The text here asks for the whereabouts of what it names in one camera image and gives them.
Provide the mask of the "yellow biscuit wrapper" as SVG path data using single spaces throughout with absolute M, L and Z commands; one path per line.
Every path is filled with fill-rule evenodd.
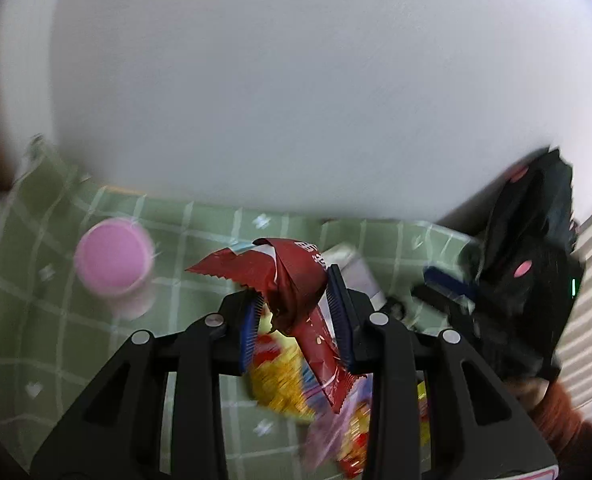
M 247 369 L 252 396 L 272 412 L 298 422 L 312 422 L 314 411 L 307 403 L 302 352 L 296 339 L 274 330 L 271 321 L 272 314 L 264 306 Z

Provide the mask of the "black pink-print sweatshirt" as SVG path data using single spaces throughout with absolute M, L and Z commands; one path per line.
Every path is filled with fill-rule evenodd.
M 474 309 L 449 315 L 503 380 L 553 382 L 560 374 L 556 347 L 584 275 L 573 254 L 572 183 L 573 168 L 558 150 L 514 171 L 491 209 L 468 284 Z

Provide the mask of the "pink lidded jar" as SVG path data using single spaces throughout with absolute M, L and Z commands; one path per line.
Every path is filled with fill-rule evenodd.
M 155 246 L 147 230 L 126 218 L 98 222 L 80 238 L 77 278 L 114 318 L 135 320 L 153 307 Z

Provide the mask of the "purple glitter wrapper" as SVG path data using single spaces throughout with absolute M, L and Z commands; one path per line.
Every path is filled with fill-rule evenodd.
M 323 405 L 309 426 L 302 447 L 302 466 L 305 471 L 313 472 L 328 460 L 339 458 L 351 417 L 354 416 L 360 402 L 370 403 L 372 386 L 371 375 L 359 377 L 338 414 L 334 413 L 327 403 Z

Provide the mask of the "white headboard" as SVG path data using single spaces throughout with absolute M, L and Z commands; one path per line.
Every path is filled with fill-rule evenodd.
M 450 221 L 556 146 L 592 214 L 592 0 L 0 0 L 14 174 L 43 136 L 105 183 Z

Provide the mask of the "green checkered bed sheet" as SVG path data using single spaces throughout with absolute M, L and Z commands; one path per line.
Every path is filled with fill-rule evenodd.
M 110 219 L 136 223 L 154 245 L 153 267 L 126 298 L 92 294 L 75 249 Z M 217 249 L 259 237 L 346 245 L 382 294 L 410 299 L 433 264 L 460 274 L 466 235 L 415 221 L 333 220 L 180 203 L 95 183 L 42 139 L 0 212 L 0 441 L 27 467 L 84 386 L 136 330 L 183 330 L 214 312 L 234 286 L 191 266 Z

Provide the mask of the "red snack wrapper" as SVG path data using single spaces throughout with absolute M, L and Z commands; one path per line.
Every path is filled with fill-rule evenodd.
M 342 410 L 356 378 L 342 363 L 319 307 L 328 274 L 316 245 L 289 238 L 257 238 L 240 248 L 212 252 L 188 271 L 260 292 L 272 314 L 272 330 L 296 340 L 332 412 Z

